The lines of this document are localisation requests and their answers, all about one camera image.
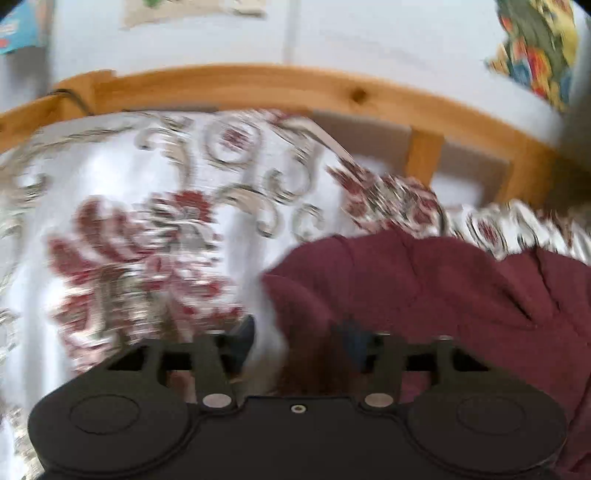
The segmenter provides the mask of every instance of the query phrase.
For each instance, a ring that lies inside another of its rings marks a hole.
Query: maroon blanket
[[[454,238],[394,229],[297,248],[264,276],[290,353],[284,393],[351,388],[330,327],[354,319],[409,342],[451,335],[564,408],[563,477],[591,478],[591,268],[534,249],[501,262]]]

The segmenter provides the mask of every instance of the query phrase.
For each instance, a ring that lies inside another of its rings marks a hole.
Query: red floral pattern
[[[55,318],[78,371],[163,328],[190,340],[197,329],[237,321],[242,307],[216,271],[221,237],[212,223],[202,192],[153,196],[131,213],[91,197],[76,215],[76,235],[48,240],[51,266],[70,287]],[[165,310],[172,325],[163,325]]]
[[[343,209],[362,230],[374,233],[398,225],[415,236],[432,236],[441,225],[441,207],[435,194],[414,179],[378,177],[366,168],[341,161],[343,168],[329,174],[346,193]]]
[[[250,147],[251,139],[249,133],[242,128],[228,126],[222,132],[221,144],[228,150],[240,152]]]
[[[478,220],[477,225],[478,231],[487,242],[494,246],[497,246],[500,243],[501,239],[499,234],[491,223],[480,219]]]

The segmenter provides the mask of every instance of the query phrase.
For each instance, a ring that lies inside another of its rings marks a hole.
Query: wooden slat
[[[406,175],[416,178],[423,185],[431,185],[444,143],[442,135],[413,129],[408,146]]]
[[[44,97],[0,115],[0,153],[16,147],[38,129],[60,120],[59,99]]]
[[[70,85],[96,113],[212,105],[219,109],[321,110],[368,116],[411,125],[420,132],[414,136],[408,168],[422,181],[430,180],[437,163],[437,143],[445,137],[512,164],[499,192],[500,200],[517,197],[537,206],[551,184],[549,171],[556,152],[542,142],[461,103],[371,77],[244,64],[183,67],[120,78],[111,72],[91,72],[82,78],[82,83],[69,79],[61,85]],[[64,97],[38,100],[7,112],[0,116],[0,128],[4,129],[0,131],[0,150],[14,146],[43,125],[78,116],[78,107]]]
[[[54,88],[73,90],[91,112],[96,112],[98,106],[96,103],[95,86],[100,82],[107,82],[113,78],[114,74],[112,70],[97,70],[95,72],[84,73],[82,75],[68,78],[55,85]],[[80,105],[71,98],[68,96],[62,96],[61,99],[61,120],[74,120],[75,118],[83,118],[86,116],[86,111],[80,108]]]
[[[509,165],[495,201],[505,203],[511,199],[520,199],[534,207],[542,207],[553,186],[556,161],[557,157],[552,155],[513,162]]]

